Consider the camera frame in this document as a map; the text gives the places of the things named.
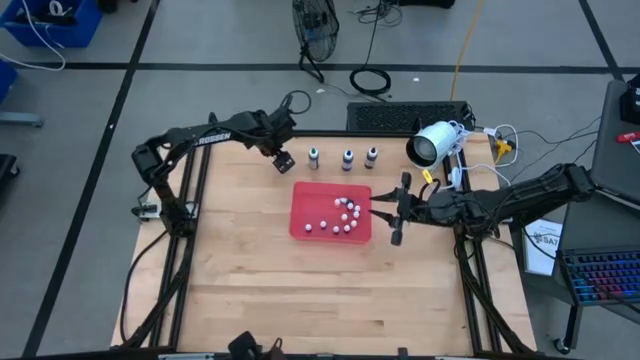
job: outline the gray floor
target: gray floor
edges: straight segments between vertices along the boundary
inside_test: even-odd
[[[0,0],[4,6],[8,0]],[[370,26],[348,11],[371,1],[337,1],[341,33],[328,63],[359,63],[366,57]],[[71,62],[126,63],[150,0],[105,16],[87,49],[68,49]],[[636,0],[589,0],[620,66],[640,66]],[[404,22],[381,29],[371,64],[453,65],[475,3],[450,10],[407,8]],[[54,61],[45,50],[22,48],[0,32],[0,52],[27,61]],[[163,0],[144,52],[146,63],[286,63],[297,61],[289,0]],[[464,59],[467,65],[606,66],[577,0],[486,0]],[[69,229],[98,142],[124,71],[20,70],[0,110],[43,115],[42,129],[3,127],[0,151],[18,156],[22,174],[0,209],[0,358],[24,348],[62,243]],[[327,81],[355,92],[348,72],[327,72]],[[453,74],[392,72],[394,100],[447,100]],[[601,111],[610,75],[463,73],[457,99],[466,100],[478,124],[512,124],[551,140],[586,126]],[[172,126],[199,124],[246,109],[275,108],[293,89],[308,91],[313,107],[296,118],[303,129],[343,129],[349,99],[299,71],[137,71],[82,228],[40,354],[106,349],[120,304],[124,277],[139,225],[130,216],[144,189],[129,157],[131,149]],[[590,143],[562,145],[519,179],[558,162],[573,161]],[[549,146],[522,135],[519,161],[504,169],[512,177]],[[589,164],[591,152],[581,159]],[[562,221],[563,212],[549,218]],[[525,287],[540,350],[555,355],[550,339],[564,331],[568,306]],[[578,349],[588,359],[637,358],[637,325],[601,309],[584,313]]]

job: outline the small bottle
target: small bottle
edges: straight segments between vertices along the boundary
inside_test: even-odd
[[[342,156],[342,170],[351,171],[353,167],[353,152],[351,150],[347,150],[344,152]]]
[[[369,149],[369,151],[367,151],[367,158],[364,161],[364,167],[367,169],[373,169],[373,165],[375,165],[377,158],[378,150],[376,150],[376,148]]]
[[[312,170],[316,170],[320,163],[318,162],[318,158],[320,157],[320,152],[316,148],[309,149],[309,168]]]

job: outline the keyboard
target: keyboard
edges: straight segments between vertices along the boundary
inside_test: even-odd
[[[347,130],[417,132],[438,121],[455,120],[473,130],[475,118],[464,101],[349,103]]]
[[[640,246],[569,249],[558,254],[567,264],[560,268],[577,305],[618,304],[608,293],[628,303],[640,302]]]

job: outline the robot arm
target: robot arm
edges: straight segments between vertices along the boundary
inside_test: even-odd
[[[394,229],[393,245],[402,243],[405,221],[426,225],[462,226],[474,238],[498,231],[501,221],[514,220],[527,224],[571,201],[588,200],[596,187],[584,167],[560,164],[542,176],[495,191],[443,191],[426,201],[409,194],[411,174],[402,174],[402,187],[371,200],[398,202],[396,216],[371,210]]]
[[[233,115],[230,119],[218,122],[215,115],[209,115],[209,123],[186,128],[173,128],[162,135],[154,136],[144,144],[136,146],[131,158],[147,185],[158,194],[162,210],[160,219],[172,236],[189,236],[193,233],[193,216],[187,210],[183,200],[176,197],[169,186],[169,173],[176,167],[191,149],[199,146],[218,144],[226,141],[238,141],[247,149],[255,146],[266,157],[274,157],[273,165],[282,174],[287,172],[295,162],[282,145],[292,138],[296,125],[289,106],[293,93],[289,93],[280,107],[267,115],[262,110],[244,111]],[[158,149],[168,149],[164,159]]]

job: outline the wooden tabletop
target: wooden tabletop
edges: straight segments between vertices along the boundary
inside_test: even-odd
[[[451,229],[405,225],[400,247],[389,243],[391,231],[379,219],[373,220],[366,245],[301,242],[289,235],[297,181],[362,184],[382,194],[398,186],[401,172],[408,171],[417,193],[423,180],[405,154],[405,143],[294,138],[285,148],[298,164],[285,175],[255,149],[247,151],[238,143],[215,146],[178,350],[226,352],[231,340],[249,330],[264,345],[281,337],[287,353],[395,355],[398,347],[407,347],[412,355],[471,355]],[[307,166],[311,146],[320,150],[318,170]],[[371,146],[379,156],[368,170],[363,161]],[[347,148],[355,154],[351,172],[341,169]],[[473,135],[465,154],[469,166],[493,163],[485,135]],[[171,174],[176,191],[181,177],[182,168]],[[486,169],[472,170],[470,179],[473,189],[498,187],[495,174]],[[374,208],[394,212],[395,204],[374,203]],[[159,221],[142,225],[135,254],[162,230]],[[502,234],[501,240],[511,241],[507,228]],[[167,243],[149,251],[133,275],[128,335],[156,301]],[[522,341],[535,348],[513,251],[490,242],[483,247],[496,307]],[[476,307],[484,324],[484,312]],[[167,320],[172,313],[170,305]],[[489,349],[486,334],[483,328],[483,346]],[[121,343],[118,331],[113,343]]]

